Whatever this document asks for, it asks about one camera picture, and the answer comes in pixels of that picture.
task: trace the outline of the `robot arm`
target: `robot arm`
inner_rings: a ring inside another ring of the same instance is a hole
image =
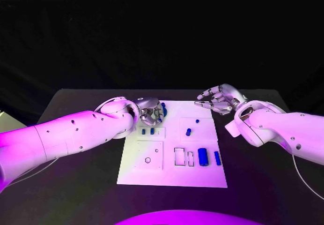
[[[221,115],[236,111],[226,125],[233,137],[242,135],[256,147],[275,142],[292,155],[324,165],[324,117],[285,113],[269,102],[249,101],[229,84],[210,88],[197,99],[210,94],[211,103],[196,101],[194,104]]]
[[[0,134],[0,192],[29,169],[125,137],[138,119],[154,126],[162,121],[158,99],[109,99],[96,110],[77,112],[36,126]]]

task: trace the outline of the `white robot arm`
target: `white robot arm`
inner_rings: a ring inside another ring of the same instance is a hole
[[[157,98],[128,101],[116,97],[105,101],[93,112],[77,112],[36,126],[1,133],[0,192],[41,163],[92,149],[112,138],[125,137],[139,119],[149,126],[161,123],[162,110]]]
[[[206,90],[197,99],[213,94],[211,103],[194,104],[221,115],[236,111],[226,129],[259,147],[275,142],[295,156],[324,165],[324,117],[302,112],[285,113],[272,103],[249,101],[229,84]]]

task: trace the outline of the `table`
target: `table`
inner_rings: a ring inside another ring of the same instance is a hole
[[[203,90],[59,90],[39,123],[83,110],[109,98],[194,100]],[[288,111],[275,90],[240,90]],[[160,210],[206,210],[263,224],[324,223],[324,201],[298,177],[292,157],[275,143],[259,148],[224,129],[233,116],[213,113],[227,188],[116,185],[124,139],[111,140],[54,164],[0,194],[0,223],[113,224]],[[324,167],[296,159],[301,174],[324,195]]]

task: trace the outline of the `robotic hand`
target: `robotic hand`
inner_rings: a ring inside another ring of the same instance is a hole
[[[157,98],[135,101],[115,97],[95,111],[63,116],[36,126],[0,134],[0,192],[41,163],[125,137],[138,120],[148,126],[162,121]]]
[[[194,105],[224,115],[234,110],[234,119],[224,126],[233,137],[243,136],[259,147],[275,142],[295,156],[324,165],[324,117],[301,112],[285,113],[272,103],[249,101],[229,84],[206,90],[197,99],[213,95],[211,103]]]

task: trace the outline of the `black curtain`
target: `black curtain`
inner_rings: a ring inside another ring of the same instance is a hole
[[[321,29],[304,13],[246,8],[1,1],[0,110],[31,125],[62,88],[207,89],[229,83],[276,89],[292,111],[324,114]]]

